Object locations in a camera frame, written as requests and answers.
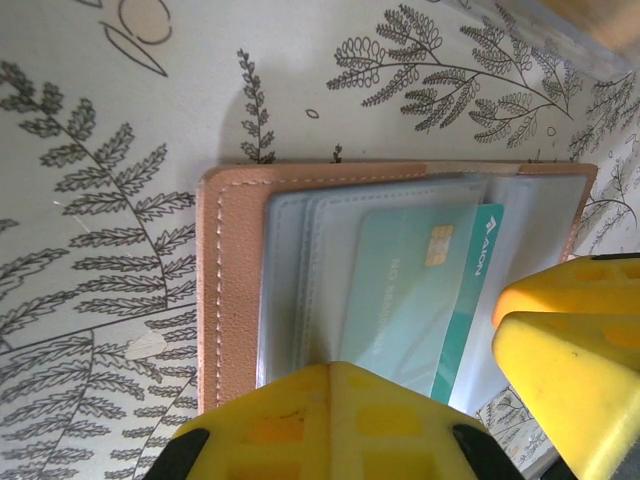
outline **fern print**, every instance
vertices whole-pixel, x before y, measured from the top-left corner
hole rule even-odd
[[[2,218],[0,219],[0,234],[9,228],[17,227],[18,225],[19,223],[11,218]]]
[[[17,226],[17,222],[9,224],[7,228]],[[62,248],[46,248],[39,252],[18,257],[12,262],[0,266],[0,300],[9,292],[20,287],[26,277],[43,271],[49,264],[67,255],[69,252]],[[18,331],[41,316],[55,311],[55,307],[77,295],[74,291],[60,291],[26,301],[16,308],[0,314],[0,346],[11,350],[7,335]]]
[[[476,418],[487,427],[520,471],[553,448],[511,386],[496,395]]]
[[[474,60],[482,68],[472,68],[443,61],[439,54],[444,39],[439,28],[427,15],[400,5],[384,13],[386,23],[378,24],[376,33],[392,42],[385,48],[369,37],[349,38],[334,55],[343,72],[327,82],[330,90],[382,88],[362,101],[371,107],[404,92],[409,102],[401,107],[404,115],[421,120],[418,132],[447,128],[467,111],[469,117],[484,130],[474,135],[479,143],[506,139],[509,148],[520,146],[537,132],[538,113],[554,109],[573,120],[570,99],[581,89],[581,81],[568,63],[552,53],[541,53],[519,40],[515,19],[504,8],[496,8],[503,25],[496,26],[488,18],[483,27],[463,26],[460,32],[476,43]],[[529,85],[529,74],[536,62],[545,73],[542,90]],[[518,91],[498,99],[480,98],[483,79],[502,81]],[[421,81],[424,87],[410,90]],[[469,105],[475,104],[475,110]]]
[[[637,74],[629,73],[616,82],[596,82],[591,89],[594,100],[586,112],[590,123],[574,134],[569,143],[571,161],[595,152],[607,135],[625,130],[636,120],[640,97],[631,98],[636,80]]]
[[[244,50],[238,50],[238,58],[240,58],[240,68],[244,71],[242,79],[244,80],[244,94],[249,102],[245,105],[249,116],[252,120],[243,120],[242,128],[244,128],[249,136],[255,140],[252,142],[242,142],[240,148],[249,157],[249,160],[255,163],[268,164],[273,163],[276,154],[270,151],[266,155],[263,150],[268,148],[273,142],[275,136],[273,130],[264,132],[263,127],[269,120],[269,114],[264,107],[264,92],[261,90],[260,77],[255,74],[255,63],[249,60],[249,54]]]
[[[175,308],[190,300],[195,292],[195,282],[185,277],[192,276],[195,257],[177,257],[174,253],[176,247],[194,238],[194,225],[165,230],[159,235],[152,234],[154,229],[150,228],[155,220],[194,205],[194,195],[188,192],[145,194],[166,160],[167,146],[160,145],[142,160],[126,165],[135,140],[131,125],[123,123],[99,148],[93,150],[86,142],[94,140],[97,114],[89,99],[80,99],[65,116],[65,97],[56,85],[46,82],[38,97],[33,82],[17,65],[7,62],[1,64],[0,78],[14,90],[0,101],[0,107],[28,116],[19,124],[26,132],[60,140],[59,145],[41,155],[40,163],[63,173],[55,186],[56,192],[73,194],[73,200],[66,204],[62,214],[82,217],[125,213],[124,217],[118,218],[133,219],[133,225],[118,225],[78,235],[69,241],[69,247],[145,245],[147,249],[147,253],[139,256],[125,255],[128,251],[123,248],[120,255],[86,256],[76,261],[73,265],[76,270],[104,274],[78,286],[74,292],[76,295],[90,295],[91,298],[80,301],[74,308],[78,312],[128,318]],[[24,266],[6,267],[27,275],[47,259],[63,252],[68,253],[66,250],[40,252],[33,254],[32,258],[16,260],[24,261]],[[5,288],[2,276],[0,273],[0,295]],[[8,280],[11,283],[7,283],[5,289],[15,288],[21,278],[20,274],[13,273],[12,280]],[[119,296],[123,293],[135,295]]]
[[[621,227],[629,218],[635,228],[638,227],[638,217],[635,210],[627,201],[627,194],[632,183],[640,183],[640,176],[633,180],[633,156],[617,158],[611,170],[610,178],[601,189],[594,184],[589,199],[582,213],[578,237],[582,237],[594,228],[596,229],[589,254],[593,254],[604,239],[613,230]]]
[[[193,365],[185,365],[184,360],[193,360],[196,356],[196,349],[191,348],[196,338],[195,322],[195,310],[145,321],[148,328],[161,332],[167,342],[167,350],[156,356],[167,362],[159,369],[166,381],[147,388],[145,395],[149,400],[133,412],[138,419],[136,425],[142,426],[122,430],[123,445],[110,454],[110,458],[122,464],[122,468],[105,472],[105,478],[143,478],[175,429],[193,418],[198,406],[197,369]],[[154,400],[161,403],[153,405]]]
[[[113,341],[113,333],[100,340],[110,327],[4,354],[0,478],[95,476],[91,462],[102,456],[110,467],[122,463],[104,478],[139,479],[175,429],[196,415],[195,349],[171,354],[194,344],[195,310],[128,322],[161,333],[169,355],[130,358],[129,342]],[[94,438],[117,439],[119,448],[100,451]]]
[[[90,331],[5,359],[0,398],[13,408],[0,421],[2,438],[10,442],[1,453],[7,469],[0,478],[72,478],[93,458],[95,452],[76,439],[107,435],[110,421],[125,417],[110,394],[143,401],[137,378],[162,379],[154,364],[128,360],[125,350],[96,343]],[[12,460],[22,462],[9,466]]]

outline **credit card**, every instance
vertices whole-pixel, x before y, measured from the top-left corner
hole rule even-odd
[[[475,255],[475,225],[489,212],[496,222],[493,234],[500,205],[370,213],[360,231],[340,359],[429,395],[471,261],[467,254],[472,250]],[[488,267],[486,253],[484,262]],[[461,298],[468,303],[473,297]],[[449,334],[456,352],[468,327],[457,333]]]

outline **wallet stitching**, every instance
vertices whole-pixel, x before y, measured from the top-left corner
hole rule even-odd
[[[366,200],[379,200],[381,198],[400,198],[400,197],[414,197],[414,196],[424,196],[427,195],[427,193],[429,191],[432,191],[434,189],[433,186],[429,186],[427,187],[427,189],[425,190],[424,187],[422,189],[413,189],[411,191],[407,191],[407,192],[402,192],[402,193],[386,193],[386,194],[377,194],[377,195],[372,195],[372,194],[367,194],[367,195],[362,195],[362,194],[356,194],[353,195],[351,197],[348,198],[342,198],[342,199],[334,199],[334,200],[330,200],[330,201],[321,201],[320,205],[319,205],[319,210],[317,212],[317,217],[316,220],[314,222],[314,229],[317,231],[318,230],[318,226],[320,223],[320,217],[323,213],[323,211],[325,210],[325,208],[327,207],[327,205],[338,205],[340,203],[355,203],[355,202],[362,202],[362,201],[366,201]],[[318,250],[318,245],[319,245],[319,237],[320,237],[320,233],[317,233],[315,235],[315,247],[313,248],[312,252],[310,254],[309,260],[310,260],[310,267],[309,270],[315,270],[316,269],[316,261],[314,260],[313,262],[311,262],[311,258],[313,258],[314,253],[317,252]],[[310,287],[307,290],[307,298],[309,298],[310,300],[308,300],[306,308],[305,308],[305,318],[303,321],[303,335],[302,335],[302,347],[303,347],[303,352],[305,353],[305,358],[302,362],[300,362],[300,359],[298,358],[298,368],[300,368],[302,365],[301,364],[305,364],[308,362],[308,356],[309,356],[309,324],[310,324],[310,312],[313,308],[313,293],[314,293],[314,288],[315,288],[315,276],[313,277],[313,280],[310,282]]]
[[[477,170],[472,169],[459,169],[459,170],[450,170],[448,172],[437,172],[437,173],[478,173]],[[500,170],[486,170],[482,173],[501,173]],[[515,175],[527,175],[528,172],[514,172]],[[226,187],[220,189],[217,199],[218,205],[218,213],[217,213],[217,228],[216,228],[216,320],[215,320],[215,336],[216,336],[216,380],[215,380],[215,397],[216,397],[216,406],[220,404],[220,366],[221,366],[221,350],[222,350],[222,341],[220,338],[220,321],[221,321],[221,307],[222,307],[222,252],[221,252],[221,242],[222,242],[222,209],[223,209],[223,196],[232,187],[251,187],[251,186],[267,186],[273,184],[286,184],[286,183],[335,183],[335,182],[358,182],[358,181],[369,181],[369,180],[400,180],[400,179],[408,179],[408,178],[425,178],[430,176],[431,174],[425,170],[422,173],[412,173],[406,175],[381,175],[381,176],[362,176],[362,177],[335,177],[335,178],[292,178],[292,179],[281,179],[281,180],[258,180],[258,181],[242,181],[242,182],[231,182]]]

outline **leaf pattern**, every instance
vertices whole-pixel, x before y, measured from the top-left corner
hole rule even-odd
[[[96,111],[93,109],[91,101],[83,98],[80,100],[80,105],[71,112],[67,132],[74,139],[87,140],[96,126],[95,119]]]
[[[51,262],[68,254],[61,248],[46,248],[37,253],[19,257],[11,263],[0,266],[0,300],[24,283],[25,277],[44,270]]]
[[[160,193],[155,197],[139,201],[134,207],[134,212],[143,222],[149,222],[154,218],[160,218],[193,205],[195,205],[195,198],[190,193],[172,192],[168,195]]]
[[[255,120],[243,120],[241,122],[250,137],[254,138],[252,142],[242,142],[240,148],[247,155],[249,160],[255,163],[268,164],[273,163],[276,159],[275,152],[268,152],[266,155],[263,150],[271,146],[275,139],[273,130],[264,132],[263,126],[269,119],[267,109],[264,107],[264,92],[262,91],[262,83],[260,77],[255,74],[255,63],[249,60],[249,54],[244,50],[238,50],[238,58],[240,59],[240,68],[243,70],[242,79],[245,82],[244,94],[249,103],[245,105],[247,113],[255,118]]]
[[[518,147],[535,136],[540,109],[556,109],[572,119],[569,100],[581,88],[581,82],[573,67],[565,63],[561,83],[562,74],[558,72],[561,62],[519,40],[514,17],[499,5],[496,9],[502,27],[484,17],[484,27],[465,25],[460,28],[462,35],[477,44],[472,49],[472,56],[481,69],[448,65],[440,58],[438,50],[444,40],[435,22],[413,7],[400,5],[397,10],[385,11],[386,23],[376,27],[378,35],[399,48],[384,48],[369,37],[347,39],[334,55],[336,64],[343,71],[327,82],[327,88],[370,88],[382,81],[386,71],[393,69],[395,73],[387,77],[384,87],[363,100],[362,106],[371,107],[390,100],[422,76],[423,84],[432,88],[405,92],[405,99],[412,103],[402,106],[400,111],[405,115],[424,117],[415,125],[415,130],[429,133],[436,125],[441,129],[451,126],[474,99],[476,104],[494,102],[487,98],[476,99],[482,88],[481,80],[516,85],[520,91],[510,94],[513,100],[518,96],[519,100],[527,101],[519,104],[500,99],[500,106],[511,113],[510,116],[500,117],[497,112],[482,110],[468,113],[484,128],[474,135],[476,141],[490,143],[508,137],[507,147]],[[527,72],[532,70],[533,60],[545,72],[542,90],[529,85]],[[517,81],[509,76],[513,71],[519,77]]]
[[[469,115],[473,122],[467,124],[473,130],[468,135],[482,145],[500,141],[519,148],[534,137],[544,140],[538,123],[551,111],[571,120],[569,110],[577,111],[572,100],[582,90],[582,79],[553,48],[534,49],[521,42],[513,16],[499,6],[496,9],[502,19],[499,25],[485,19],[479,27],[474,24],[460,32],[438,22],[432,7],[401,5],[387,10],[375,32],[357,32],[361,36],[339,44],[334,59],[340,71],[327,87],[372,89],[361,98],[368,108],[386,108],[382,103],[391,107],[396,99],[402,102],[396,108],[412,115],[413,126],[423,135],[454,125],[465,128],[464,117]],[[466,62],[453,54],[456,35],[469,45]],[[238,60],[248,99],[247,116],[238,125],[247,137],[241,149],[252,162],[272,163],[275,136],[267,127],[273,119],[265,101],[265,90],[272,86],[262,84],[246,52],[241,51]],[[492,94],[486,88],[491,83],[506,88]],[[0,467],[0,478],[83,478],[89,467],[82,465],[96,461],[99,452],[78,440],[104,437],[105,443],[107,438],[120,443],[103,476],[140,479],[175,428],[197,408],[193,390],[197,329],[191,309],[195,226],[174,222],[177,217],[164,222],[170,215],[188,216],[194,197],[190,192],[163,190],[158,174],[175,161],[168,153],[173,150],[165,144],[134,143],[129,123],[119,128],[120,123],[103,125],[102,114],[96,114],[90,100],[63,95],[50,82],[36,86],[17,65],[7,62],[0,65],[0,84],[3,115],[23,116],[15,122],[20,127],[16,135],[43,146],[36,154],[39,158],[32,160],[55,176],[51,189],[63,194],[57,197],[60,212],[89,220],[86,232],[74,232],[64,244],[52,245],[51,250],[62,246],[71,251],[65,250],[56,263],[34,267],[24,275],[17,269],[6,284],[0,281],[0,294],[11,301],[14,295],[26,295],[22,292],[29,288],[25,285],[29,275],[37,275],[38,285],[46,283],[41,278],[52,285],[37,292],[36,298],[18,297],[17,302],[7,303],[10,309],[0,312],[4,342],[0,355],[6,360],[0,363],[0,396],[13,399],[9,413],[0,416],[0,426],[3,440],[14,442],[0,449],[3,460],[13,462]],[[586,112],[588,125],[569,147],[574,161],[586,158],[613,133],[637,126],[640,98],[635,88],[634,76],[594,87],[594,101]],[[353,151],[354,146],[345,145]],[[332,163],[342,161],[342,150],[337,144]],[[630,189],[638,186],[635,182],[640,183],[640,172],[621,156],[611,169],[610,182],[607,173],[604,186],[594,189],[585,210],[584,225],[593,227],[593,248],[604,245],[616,229],[635,223],[628,198]],[[93,216],[98,216],[99,229],[91,225]],[[25,219],[16,220],[0,220],[0,233],[7,235],[3,239],[15,239],[18,221]],[[36,250],[20,257],[35,257],[40,253]],[[9,265],[16,259],[17,255],[3,261]],[[65,264],[78,278],[73,289],[56,286],[55,275]],[[21,336],[13,335],[24,328],[39,329],[69,312],[83,315],[87,322],[114,322],[122,331],[129,325],[155,330],[167,347],[153,357],[129,359],[129,344],[105,342],[103,327],[96,323],[80,322],[77,328],[82,331],[27,347],[21,346]],[[493,421],[518,421],[518,408],[513,399],[496,404]],[[515,438],[514,431],[508,430],[503,440]],[[542,432],[532,435],[521,455],[531,455],[543,437]]]

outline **black tip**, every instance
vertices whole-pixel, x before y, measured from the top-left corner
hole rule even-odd
[[[523,480],[495,439],[471,425],[453,426],[453,436],[478,480]]]
[[[209,431],[204,428],[174,438],[164,447],[143,480],[186,480],[208,438]]]

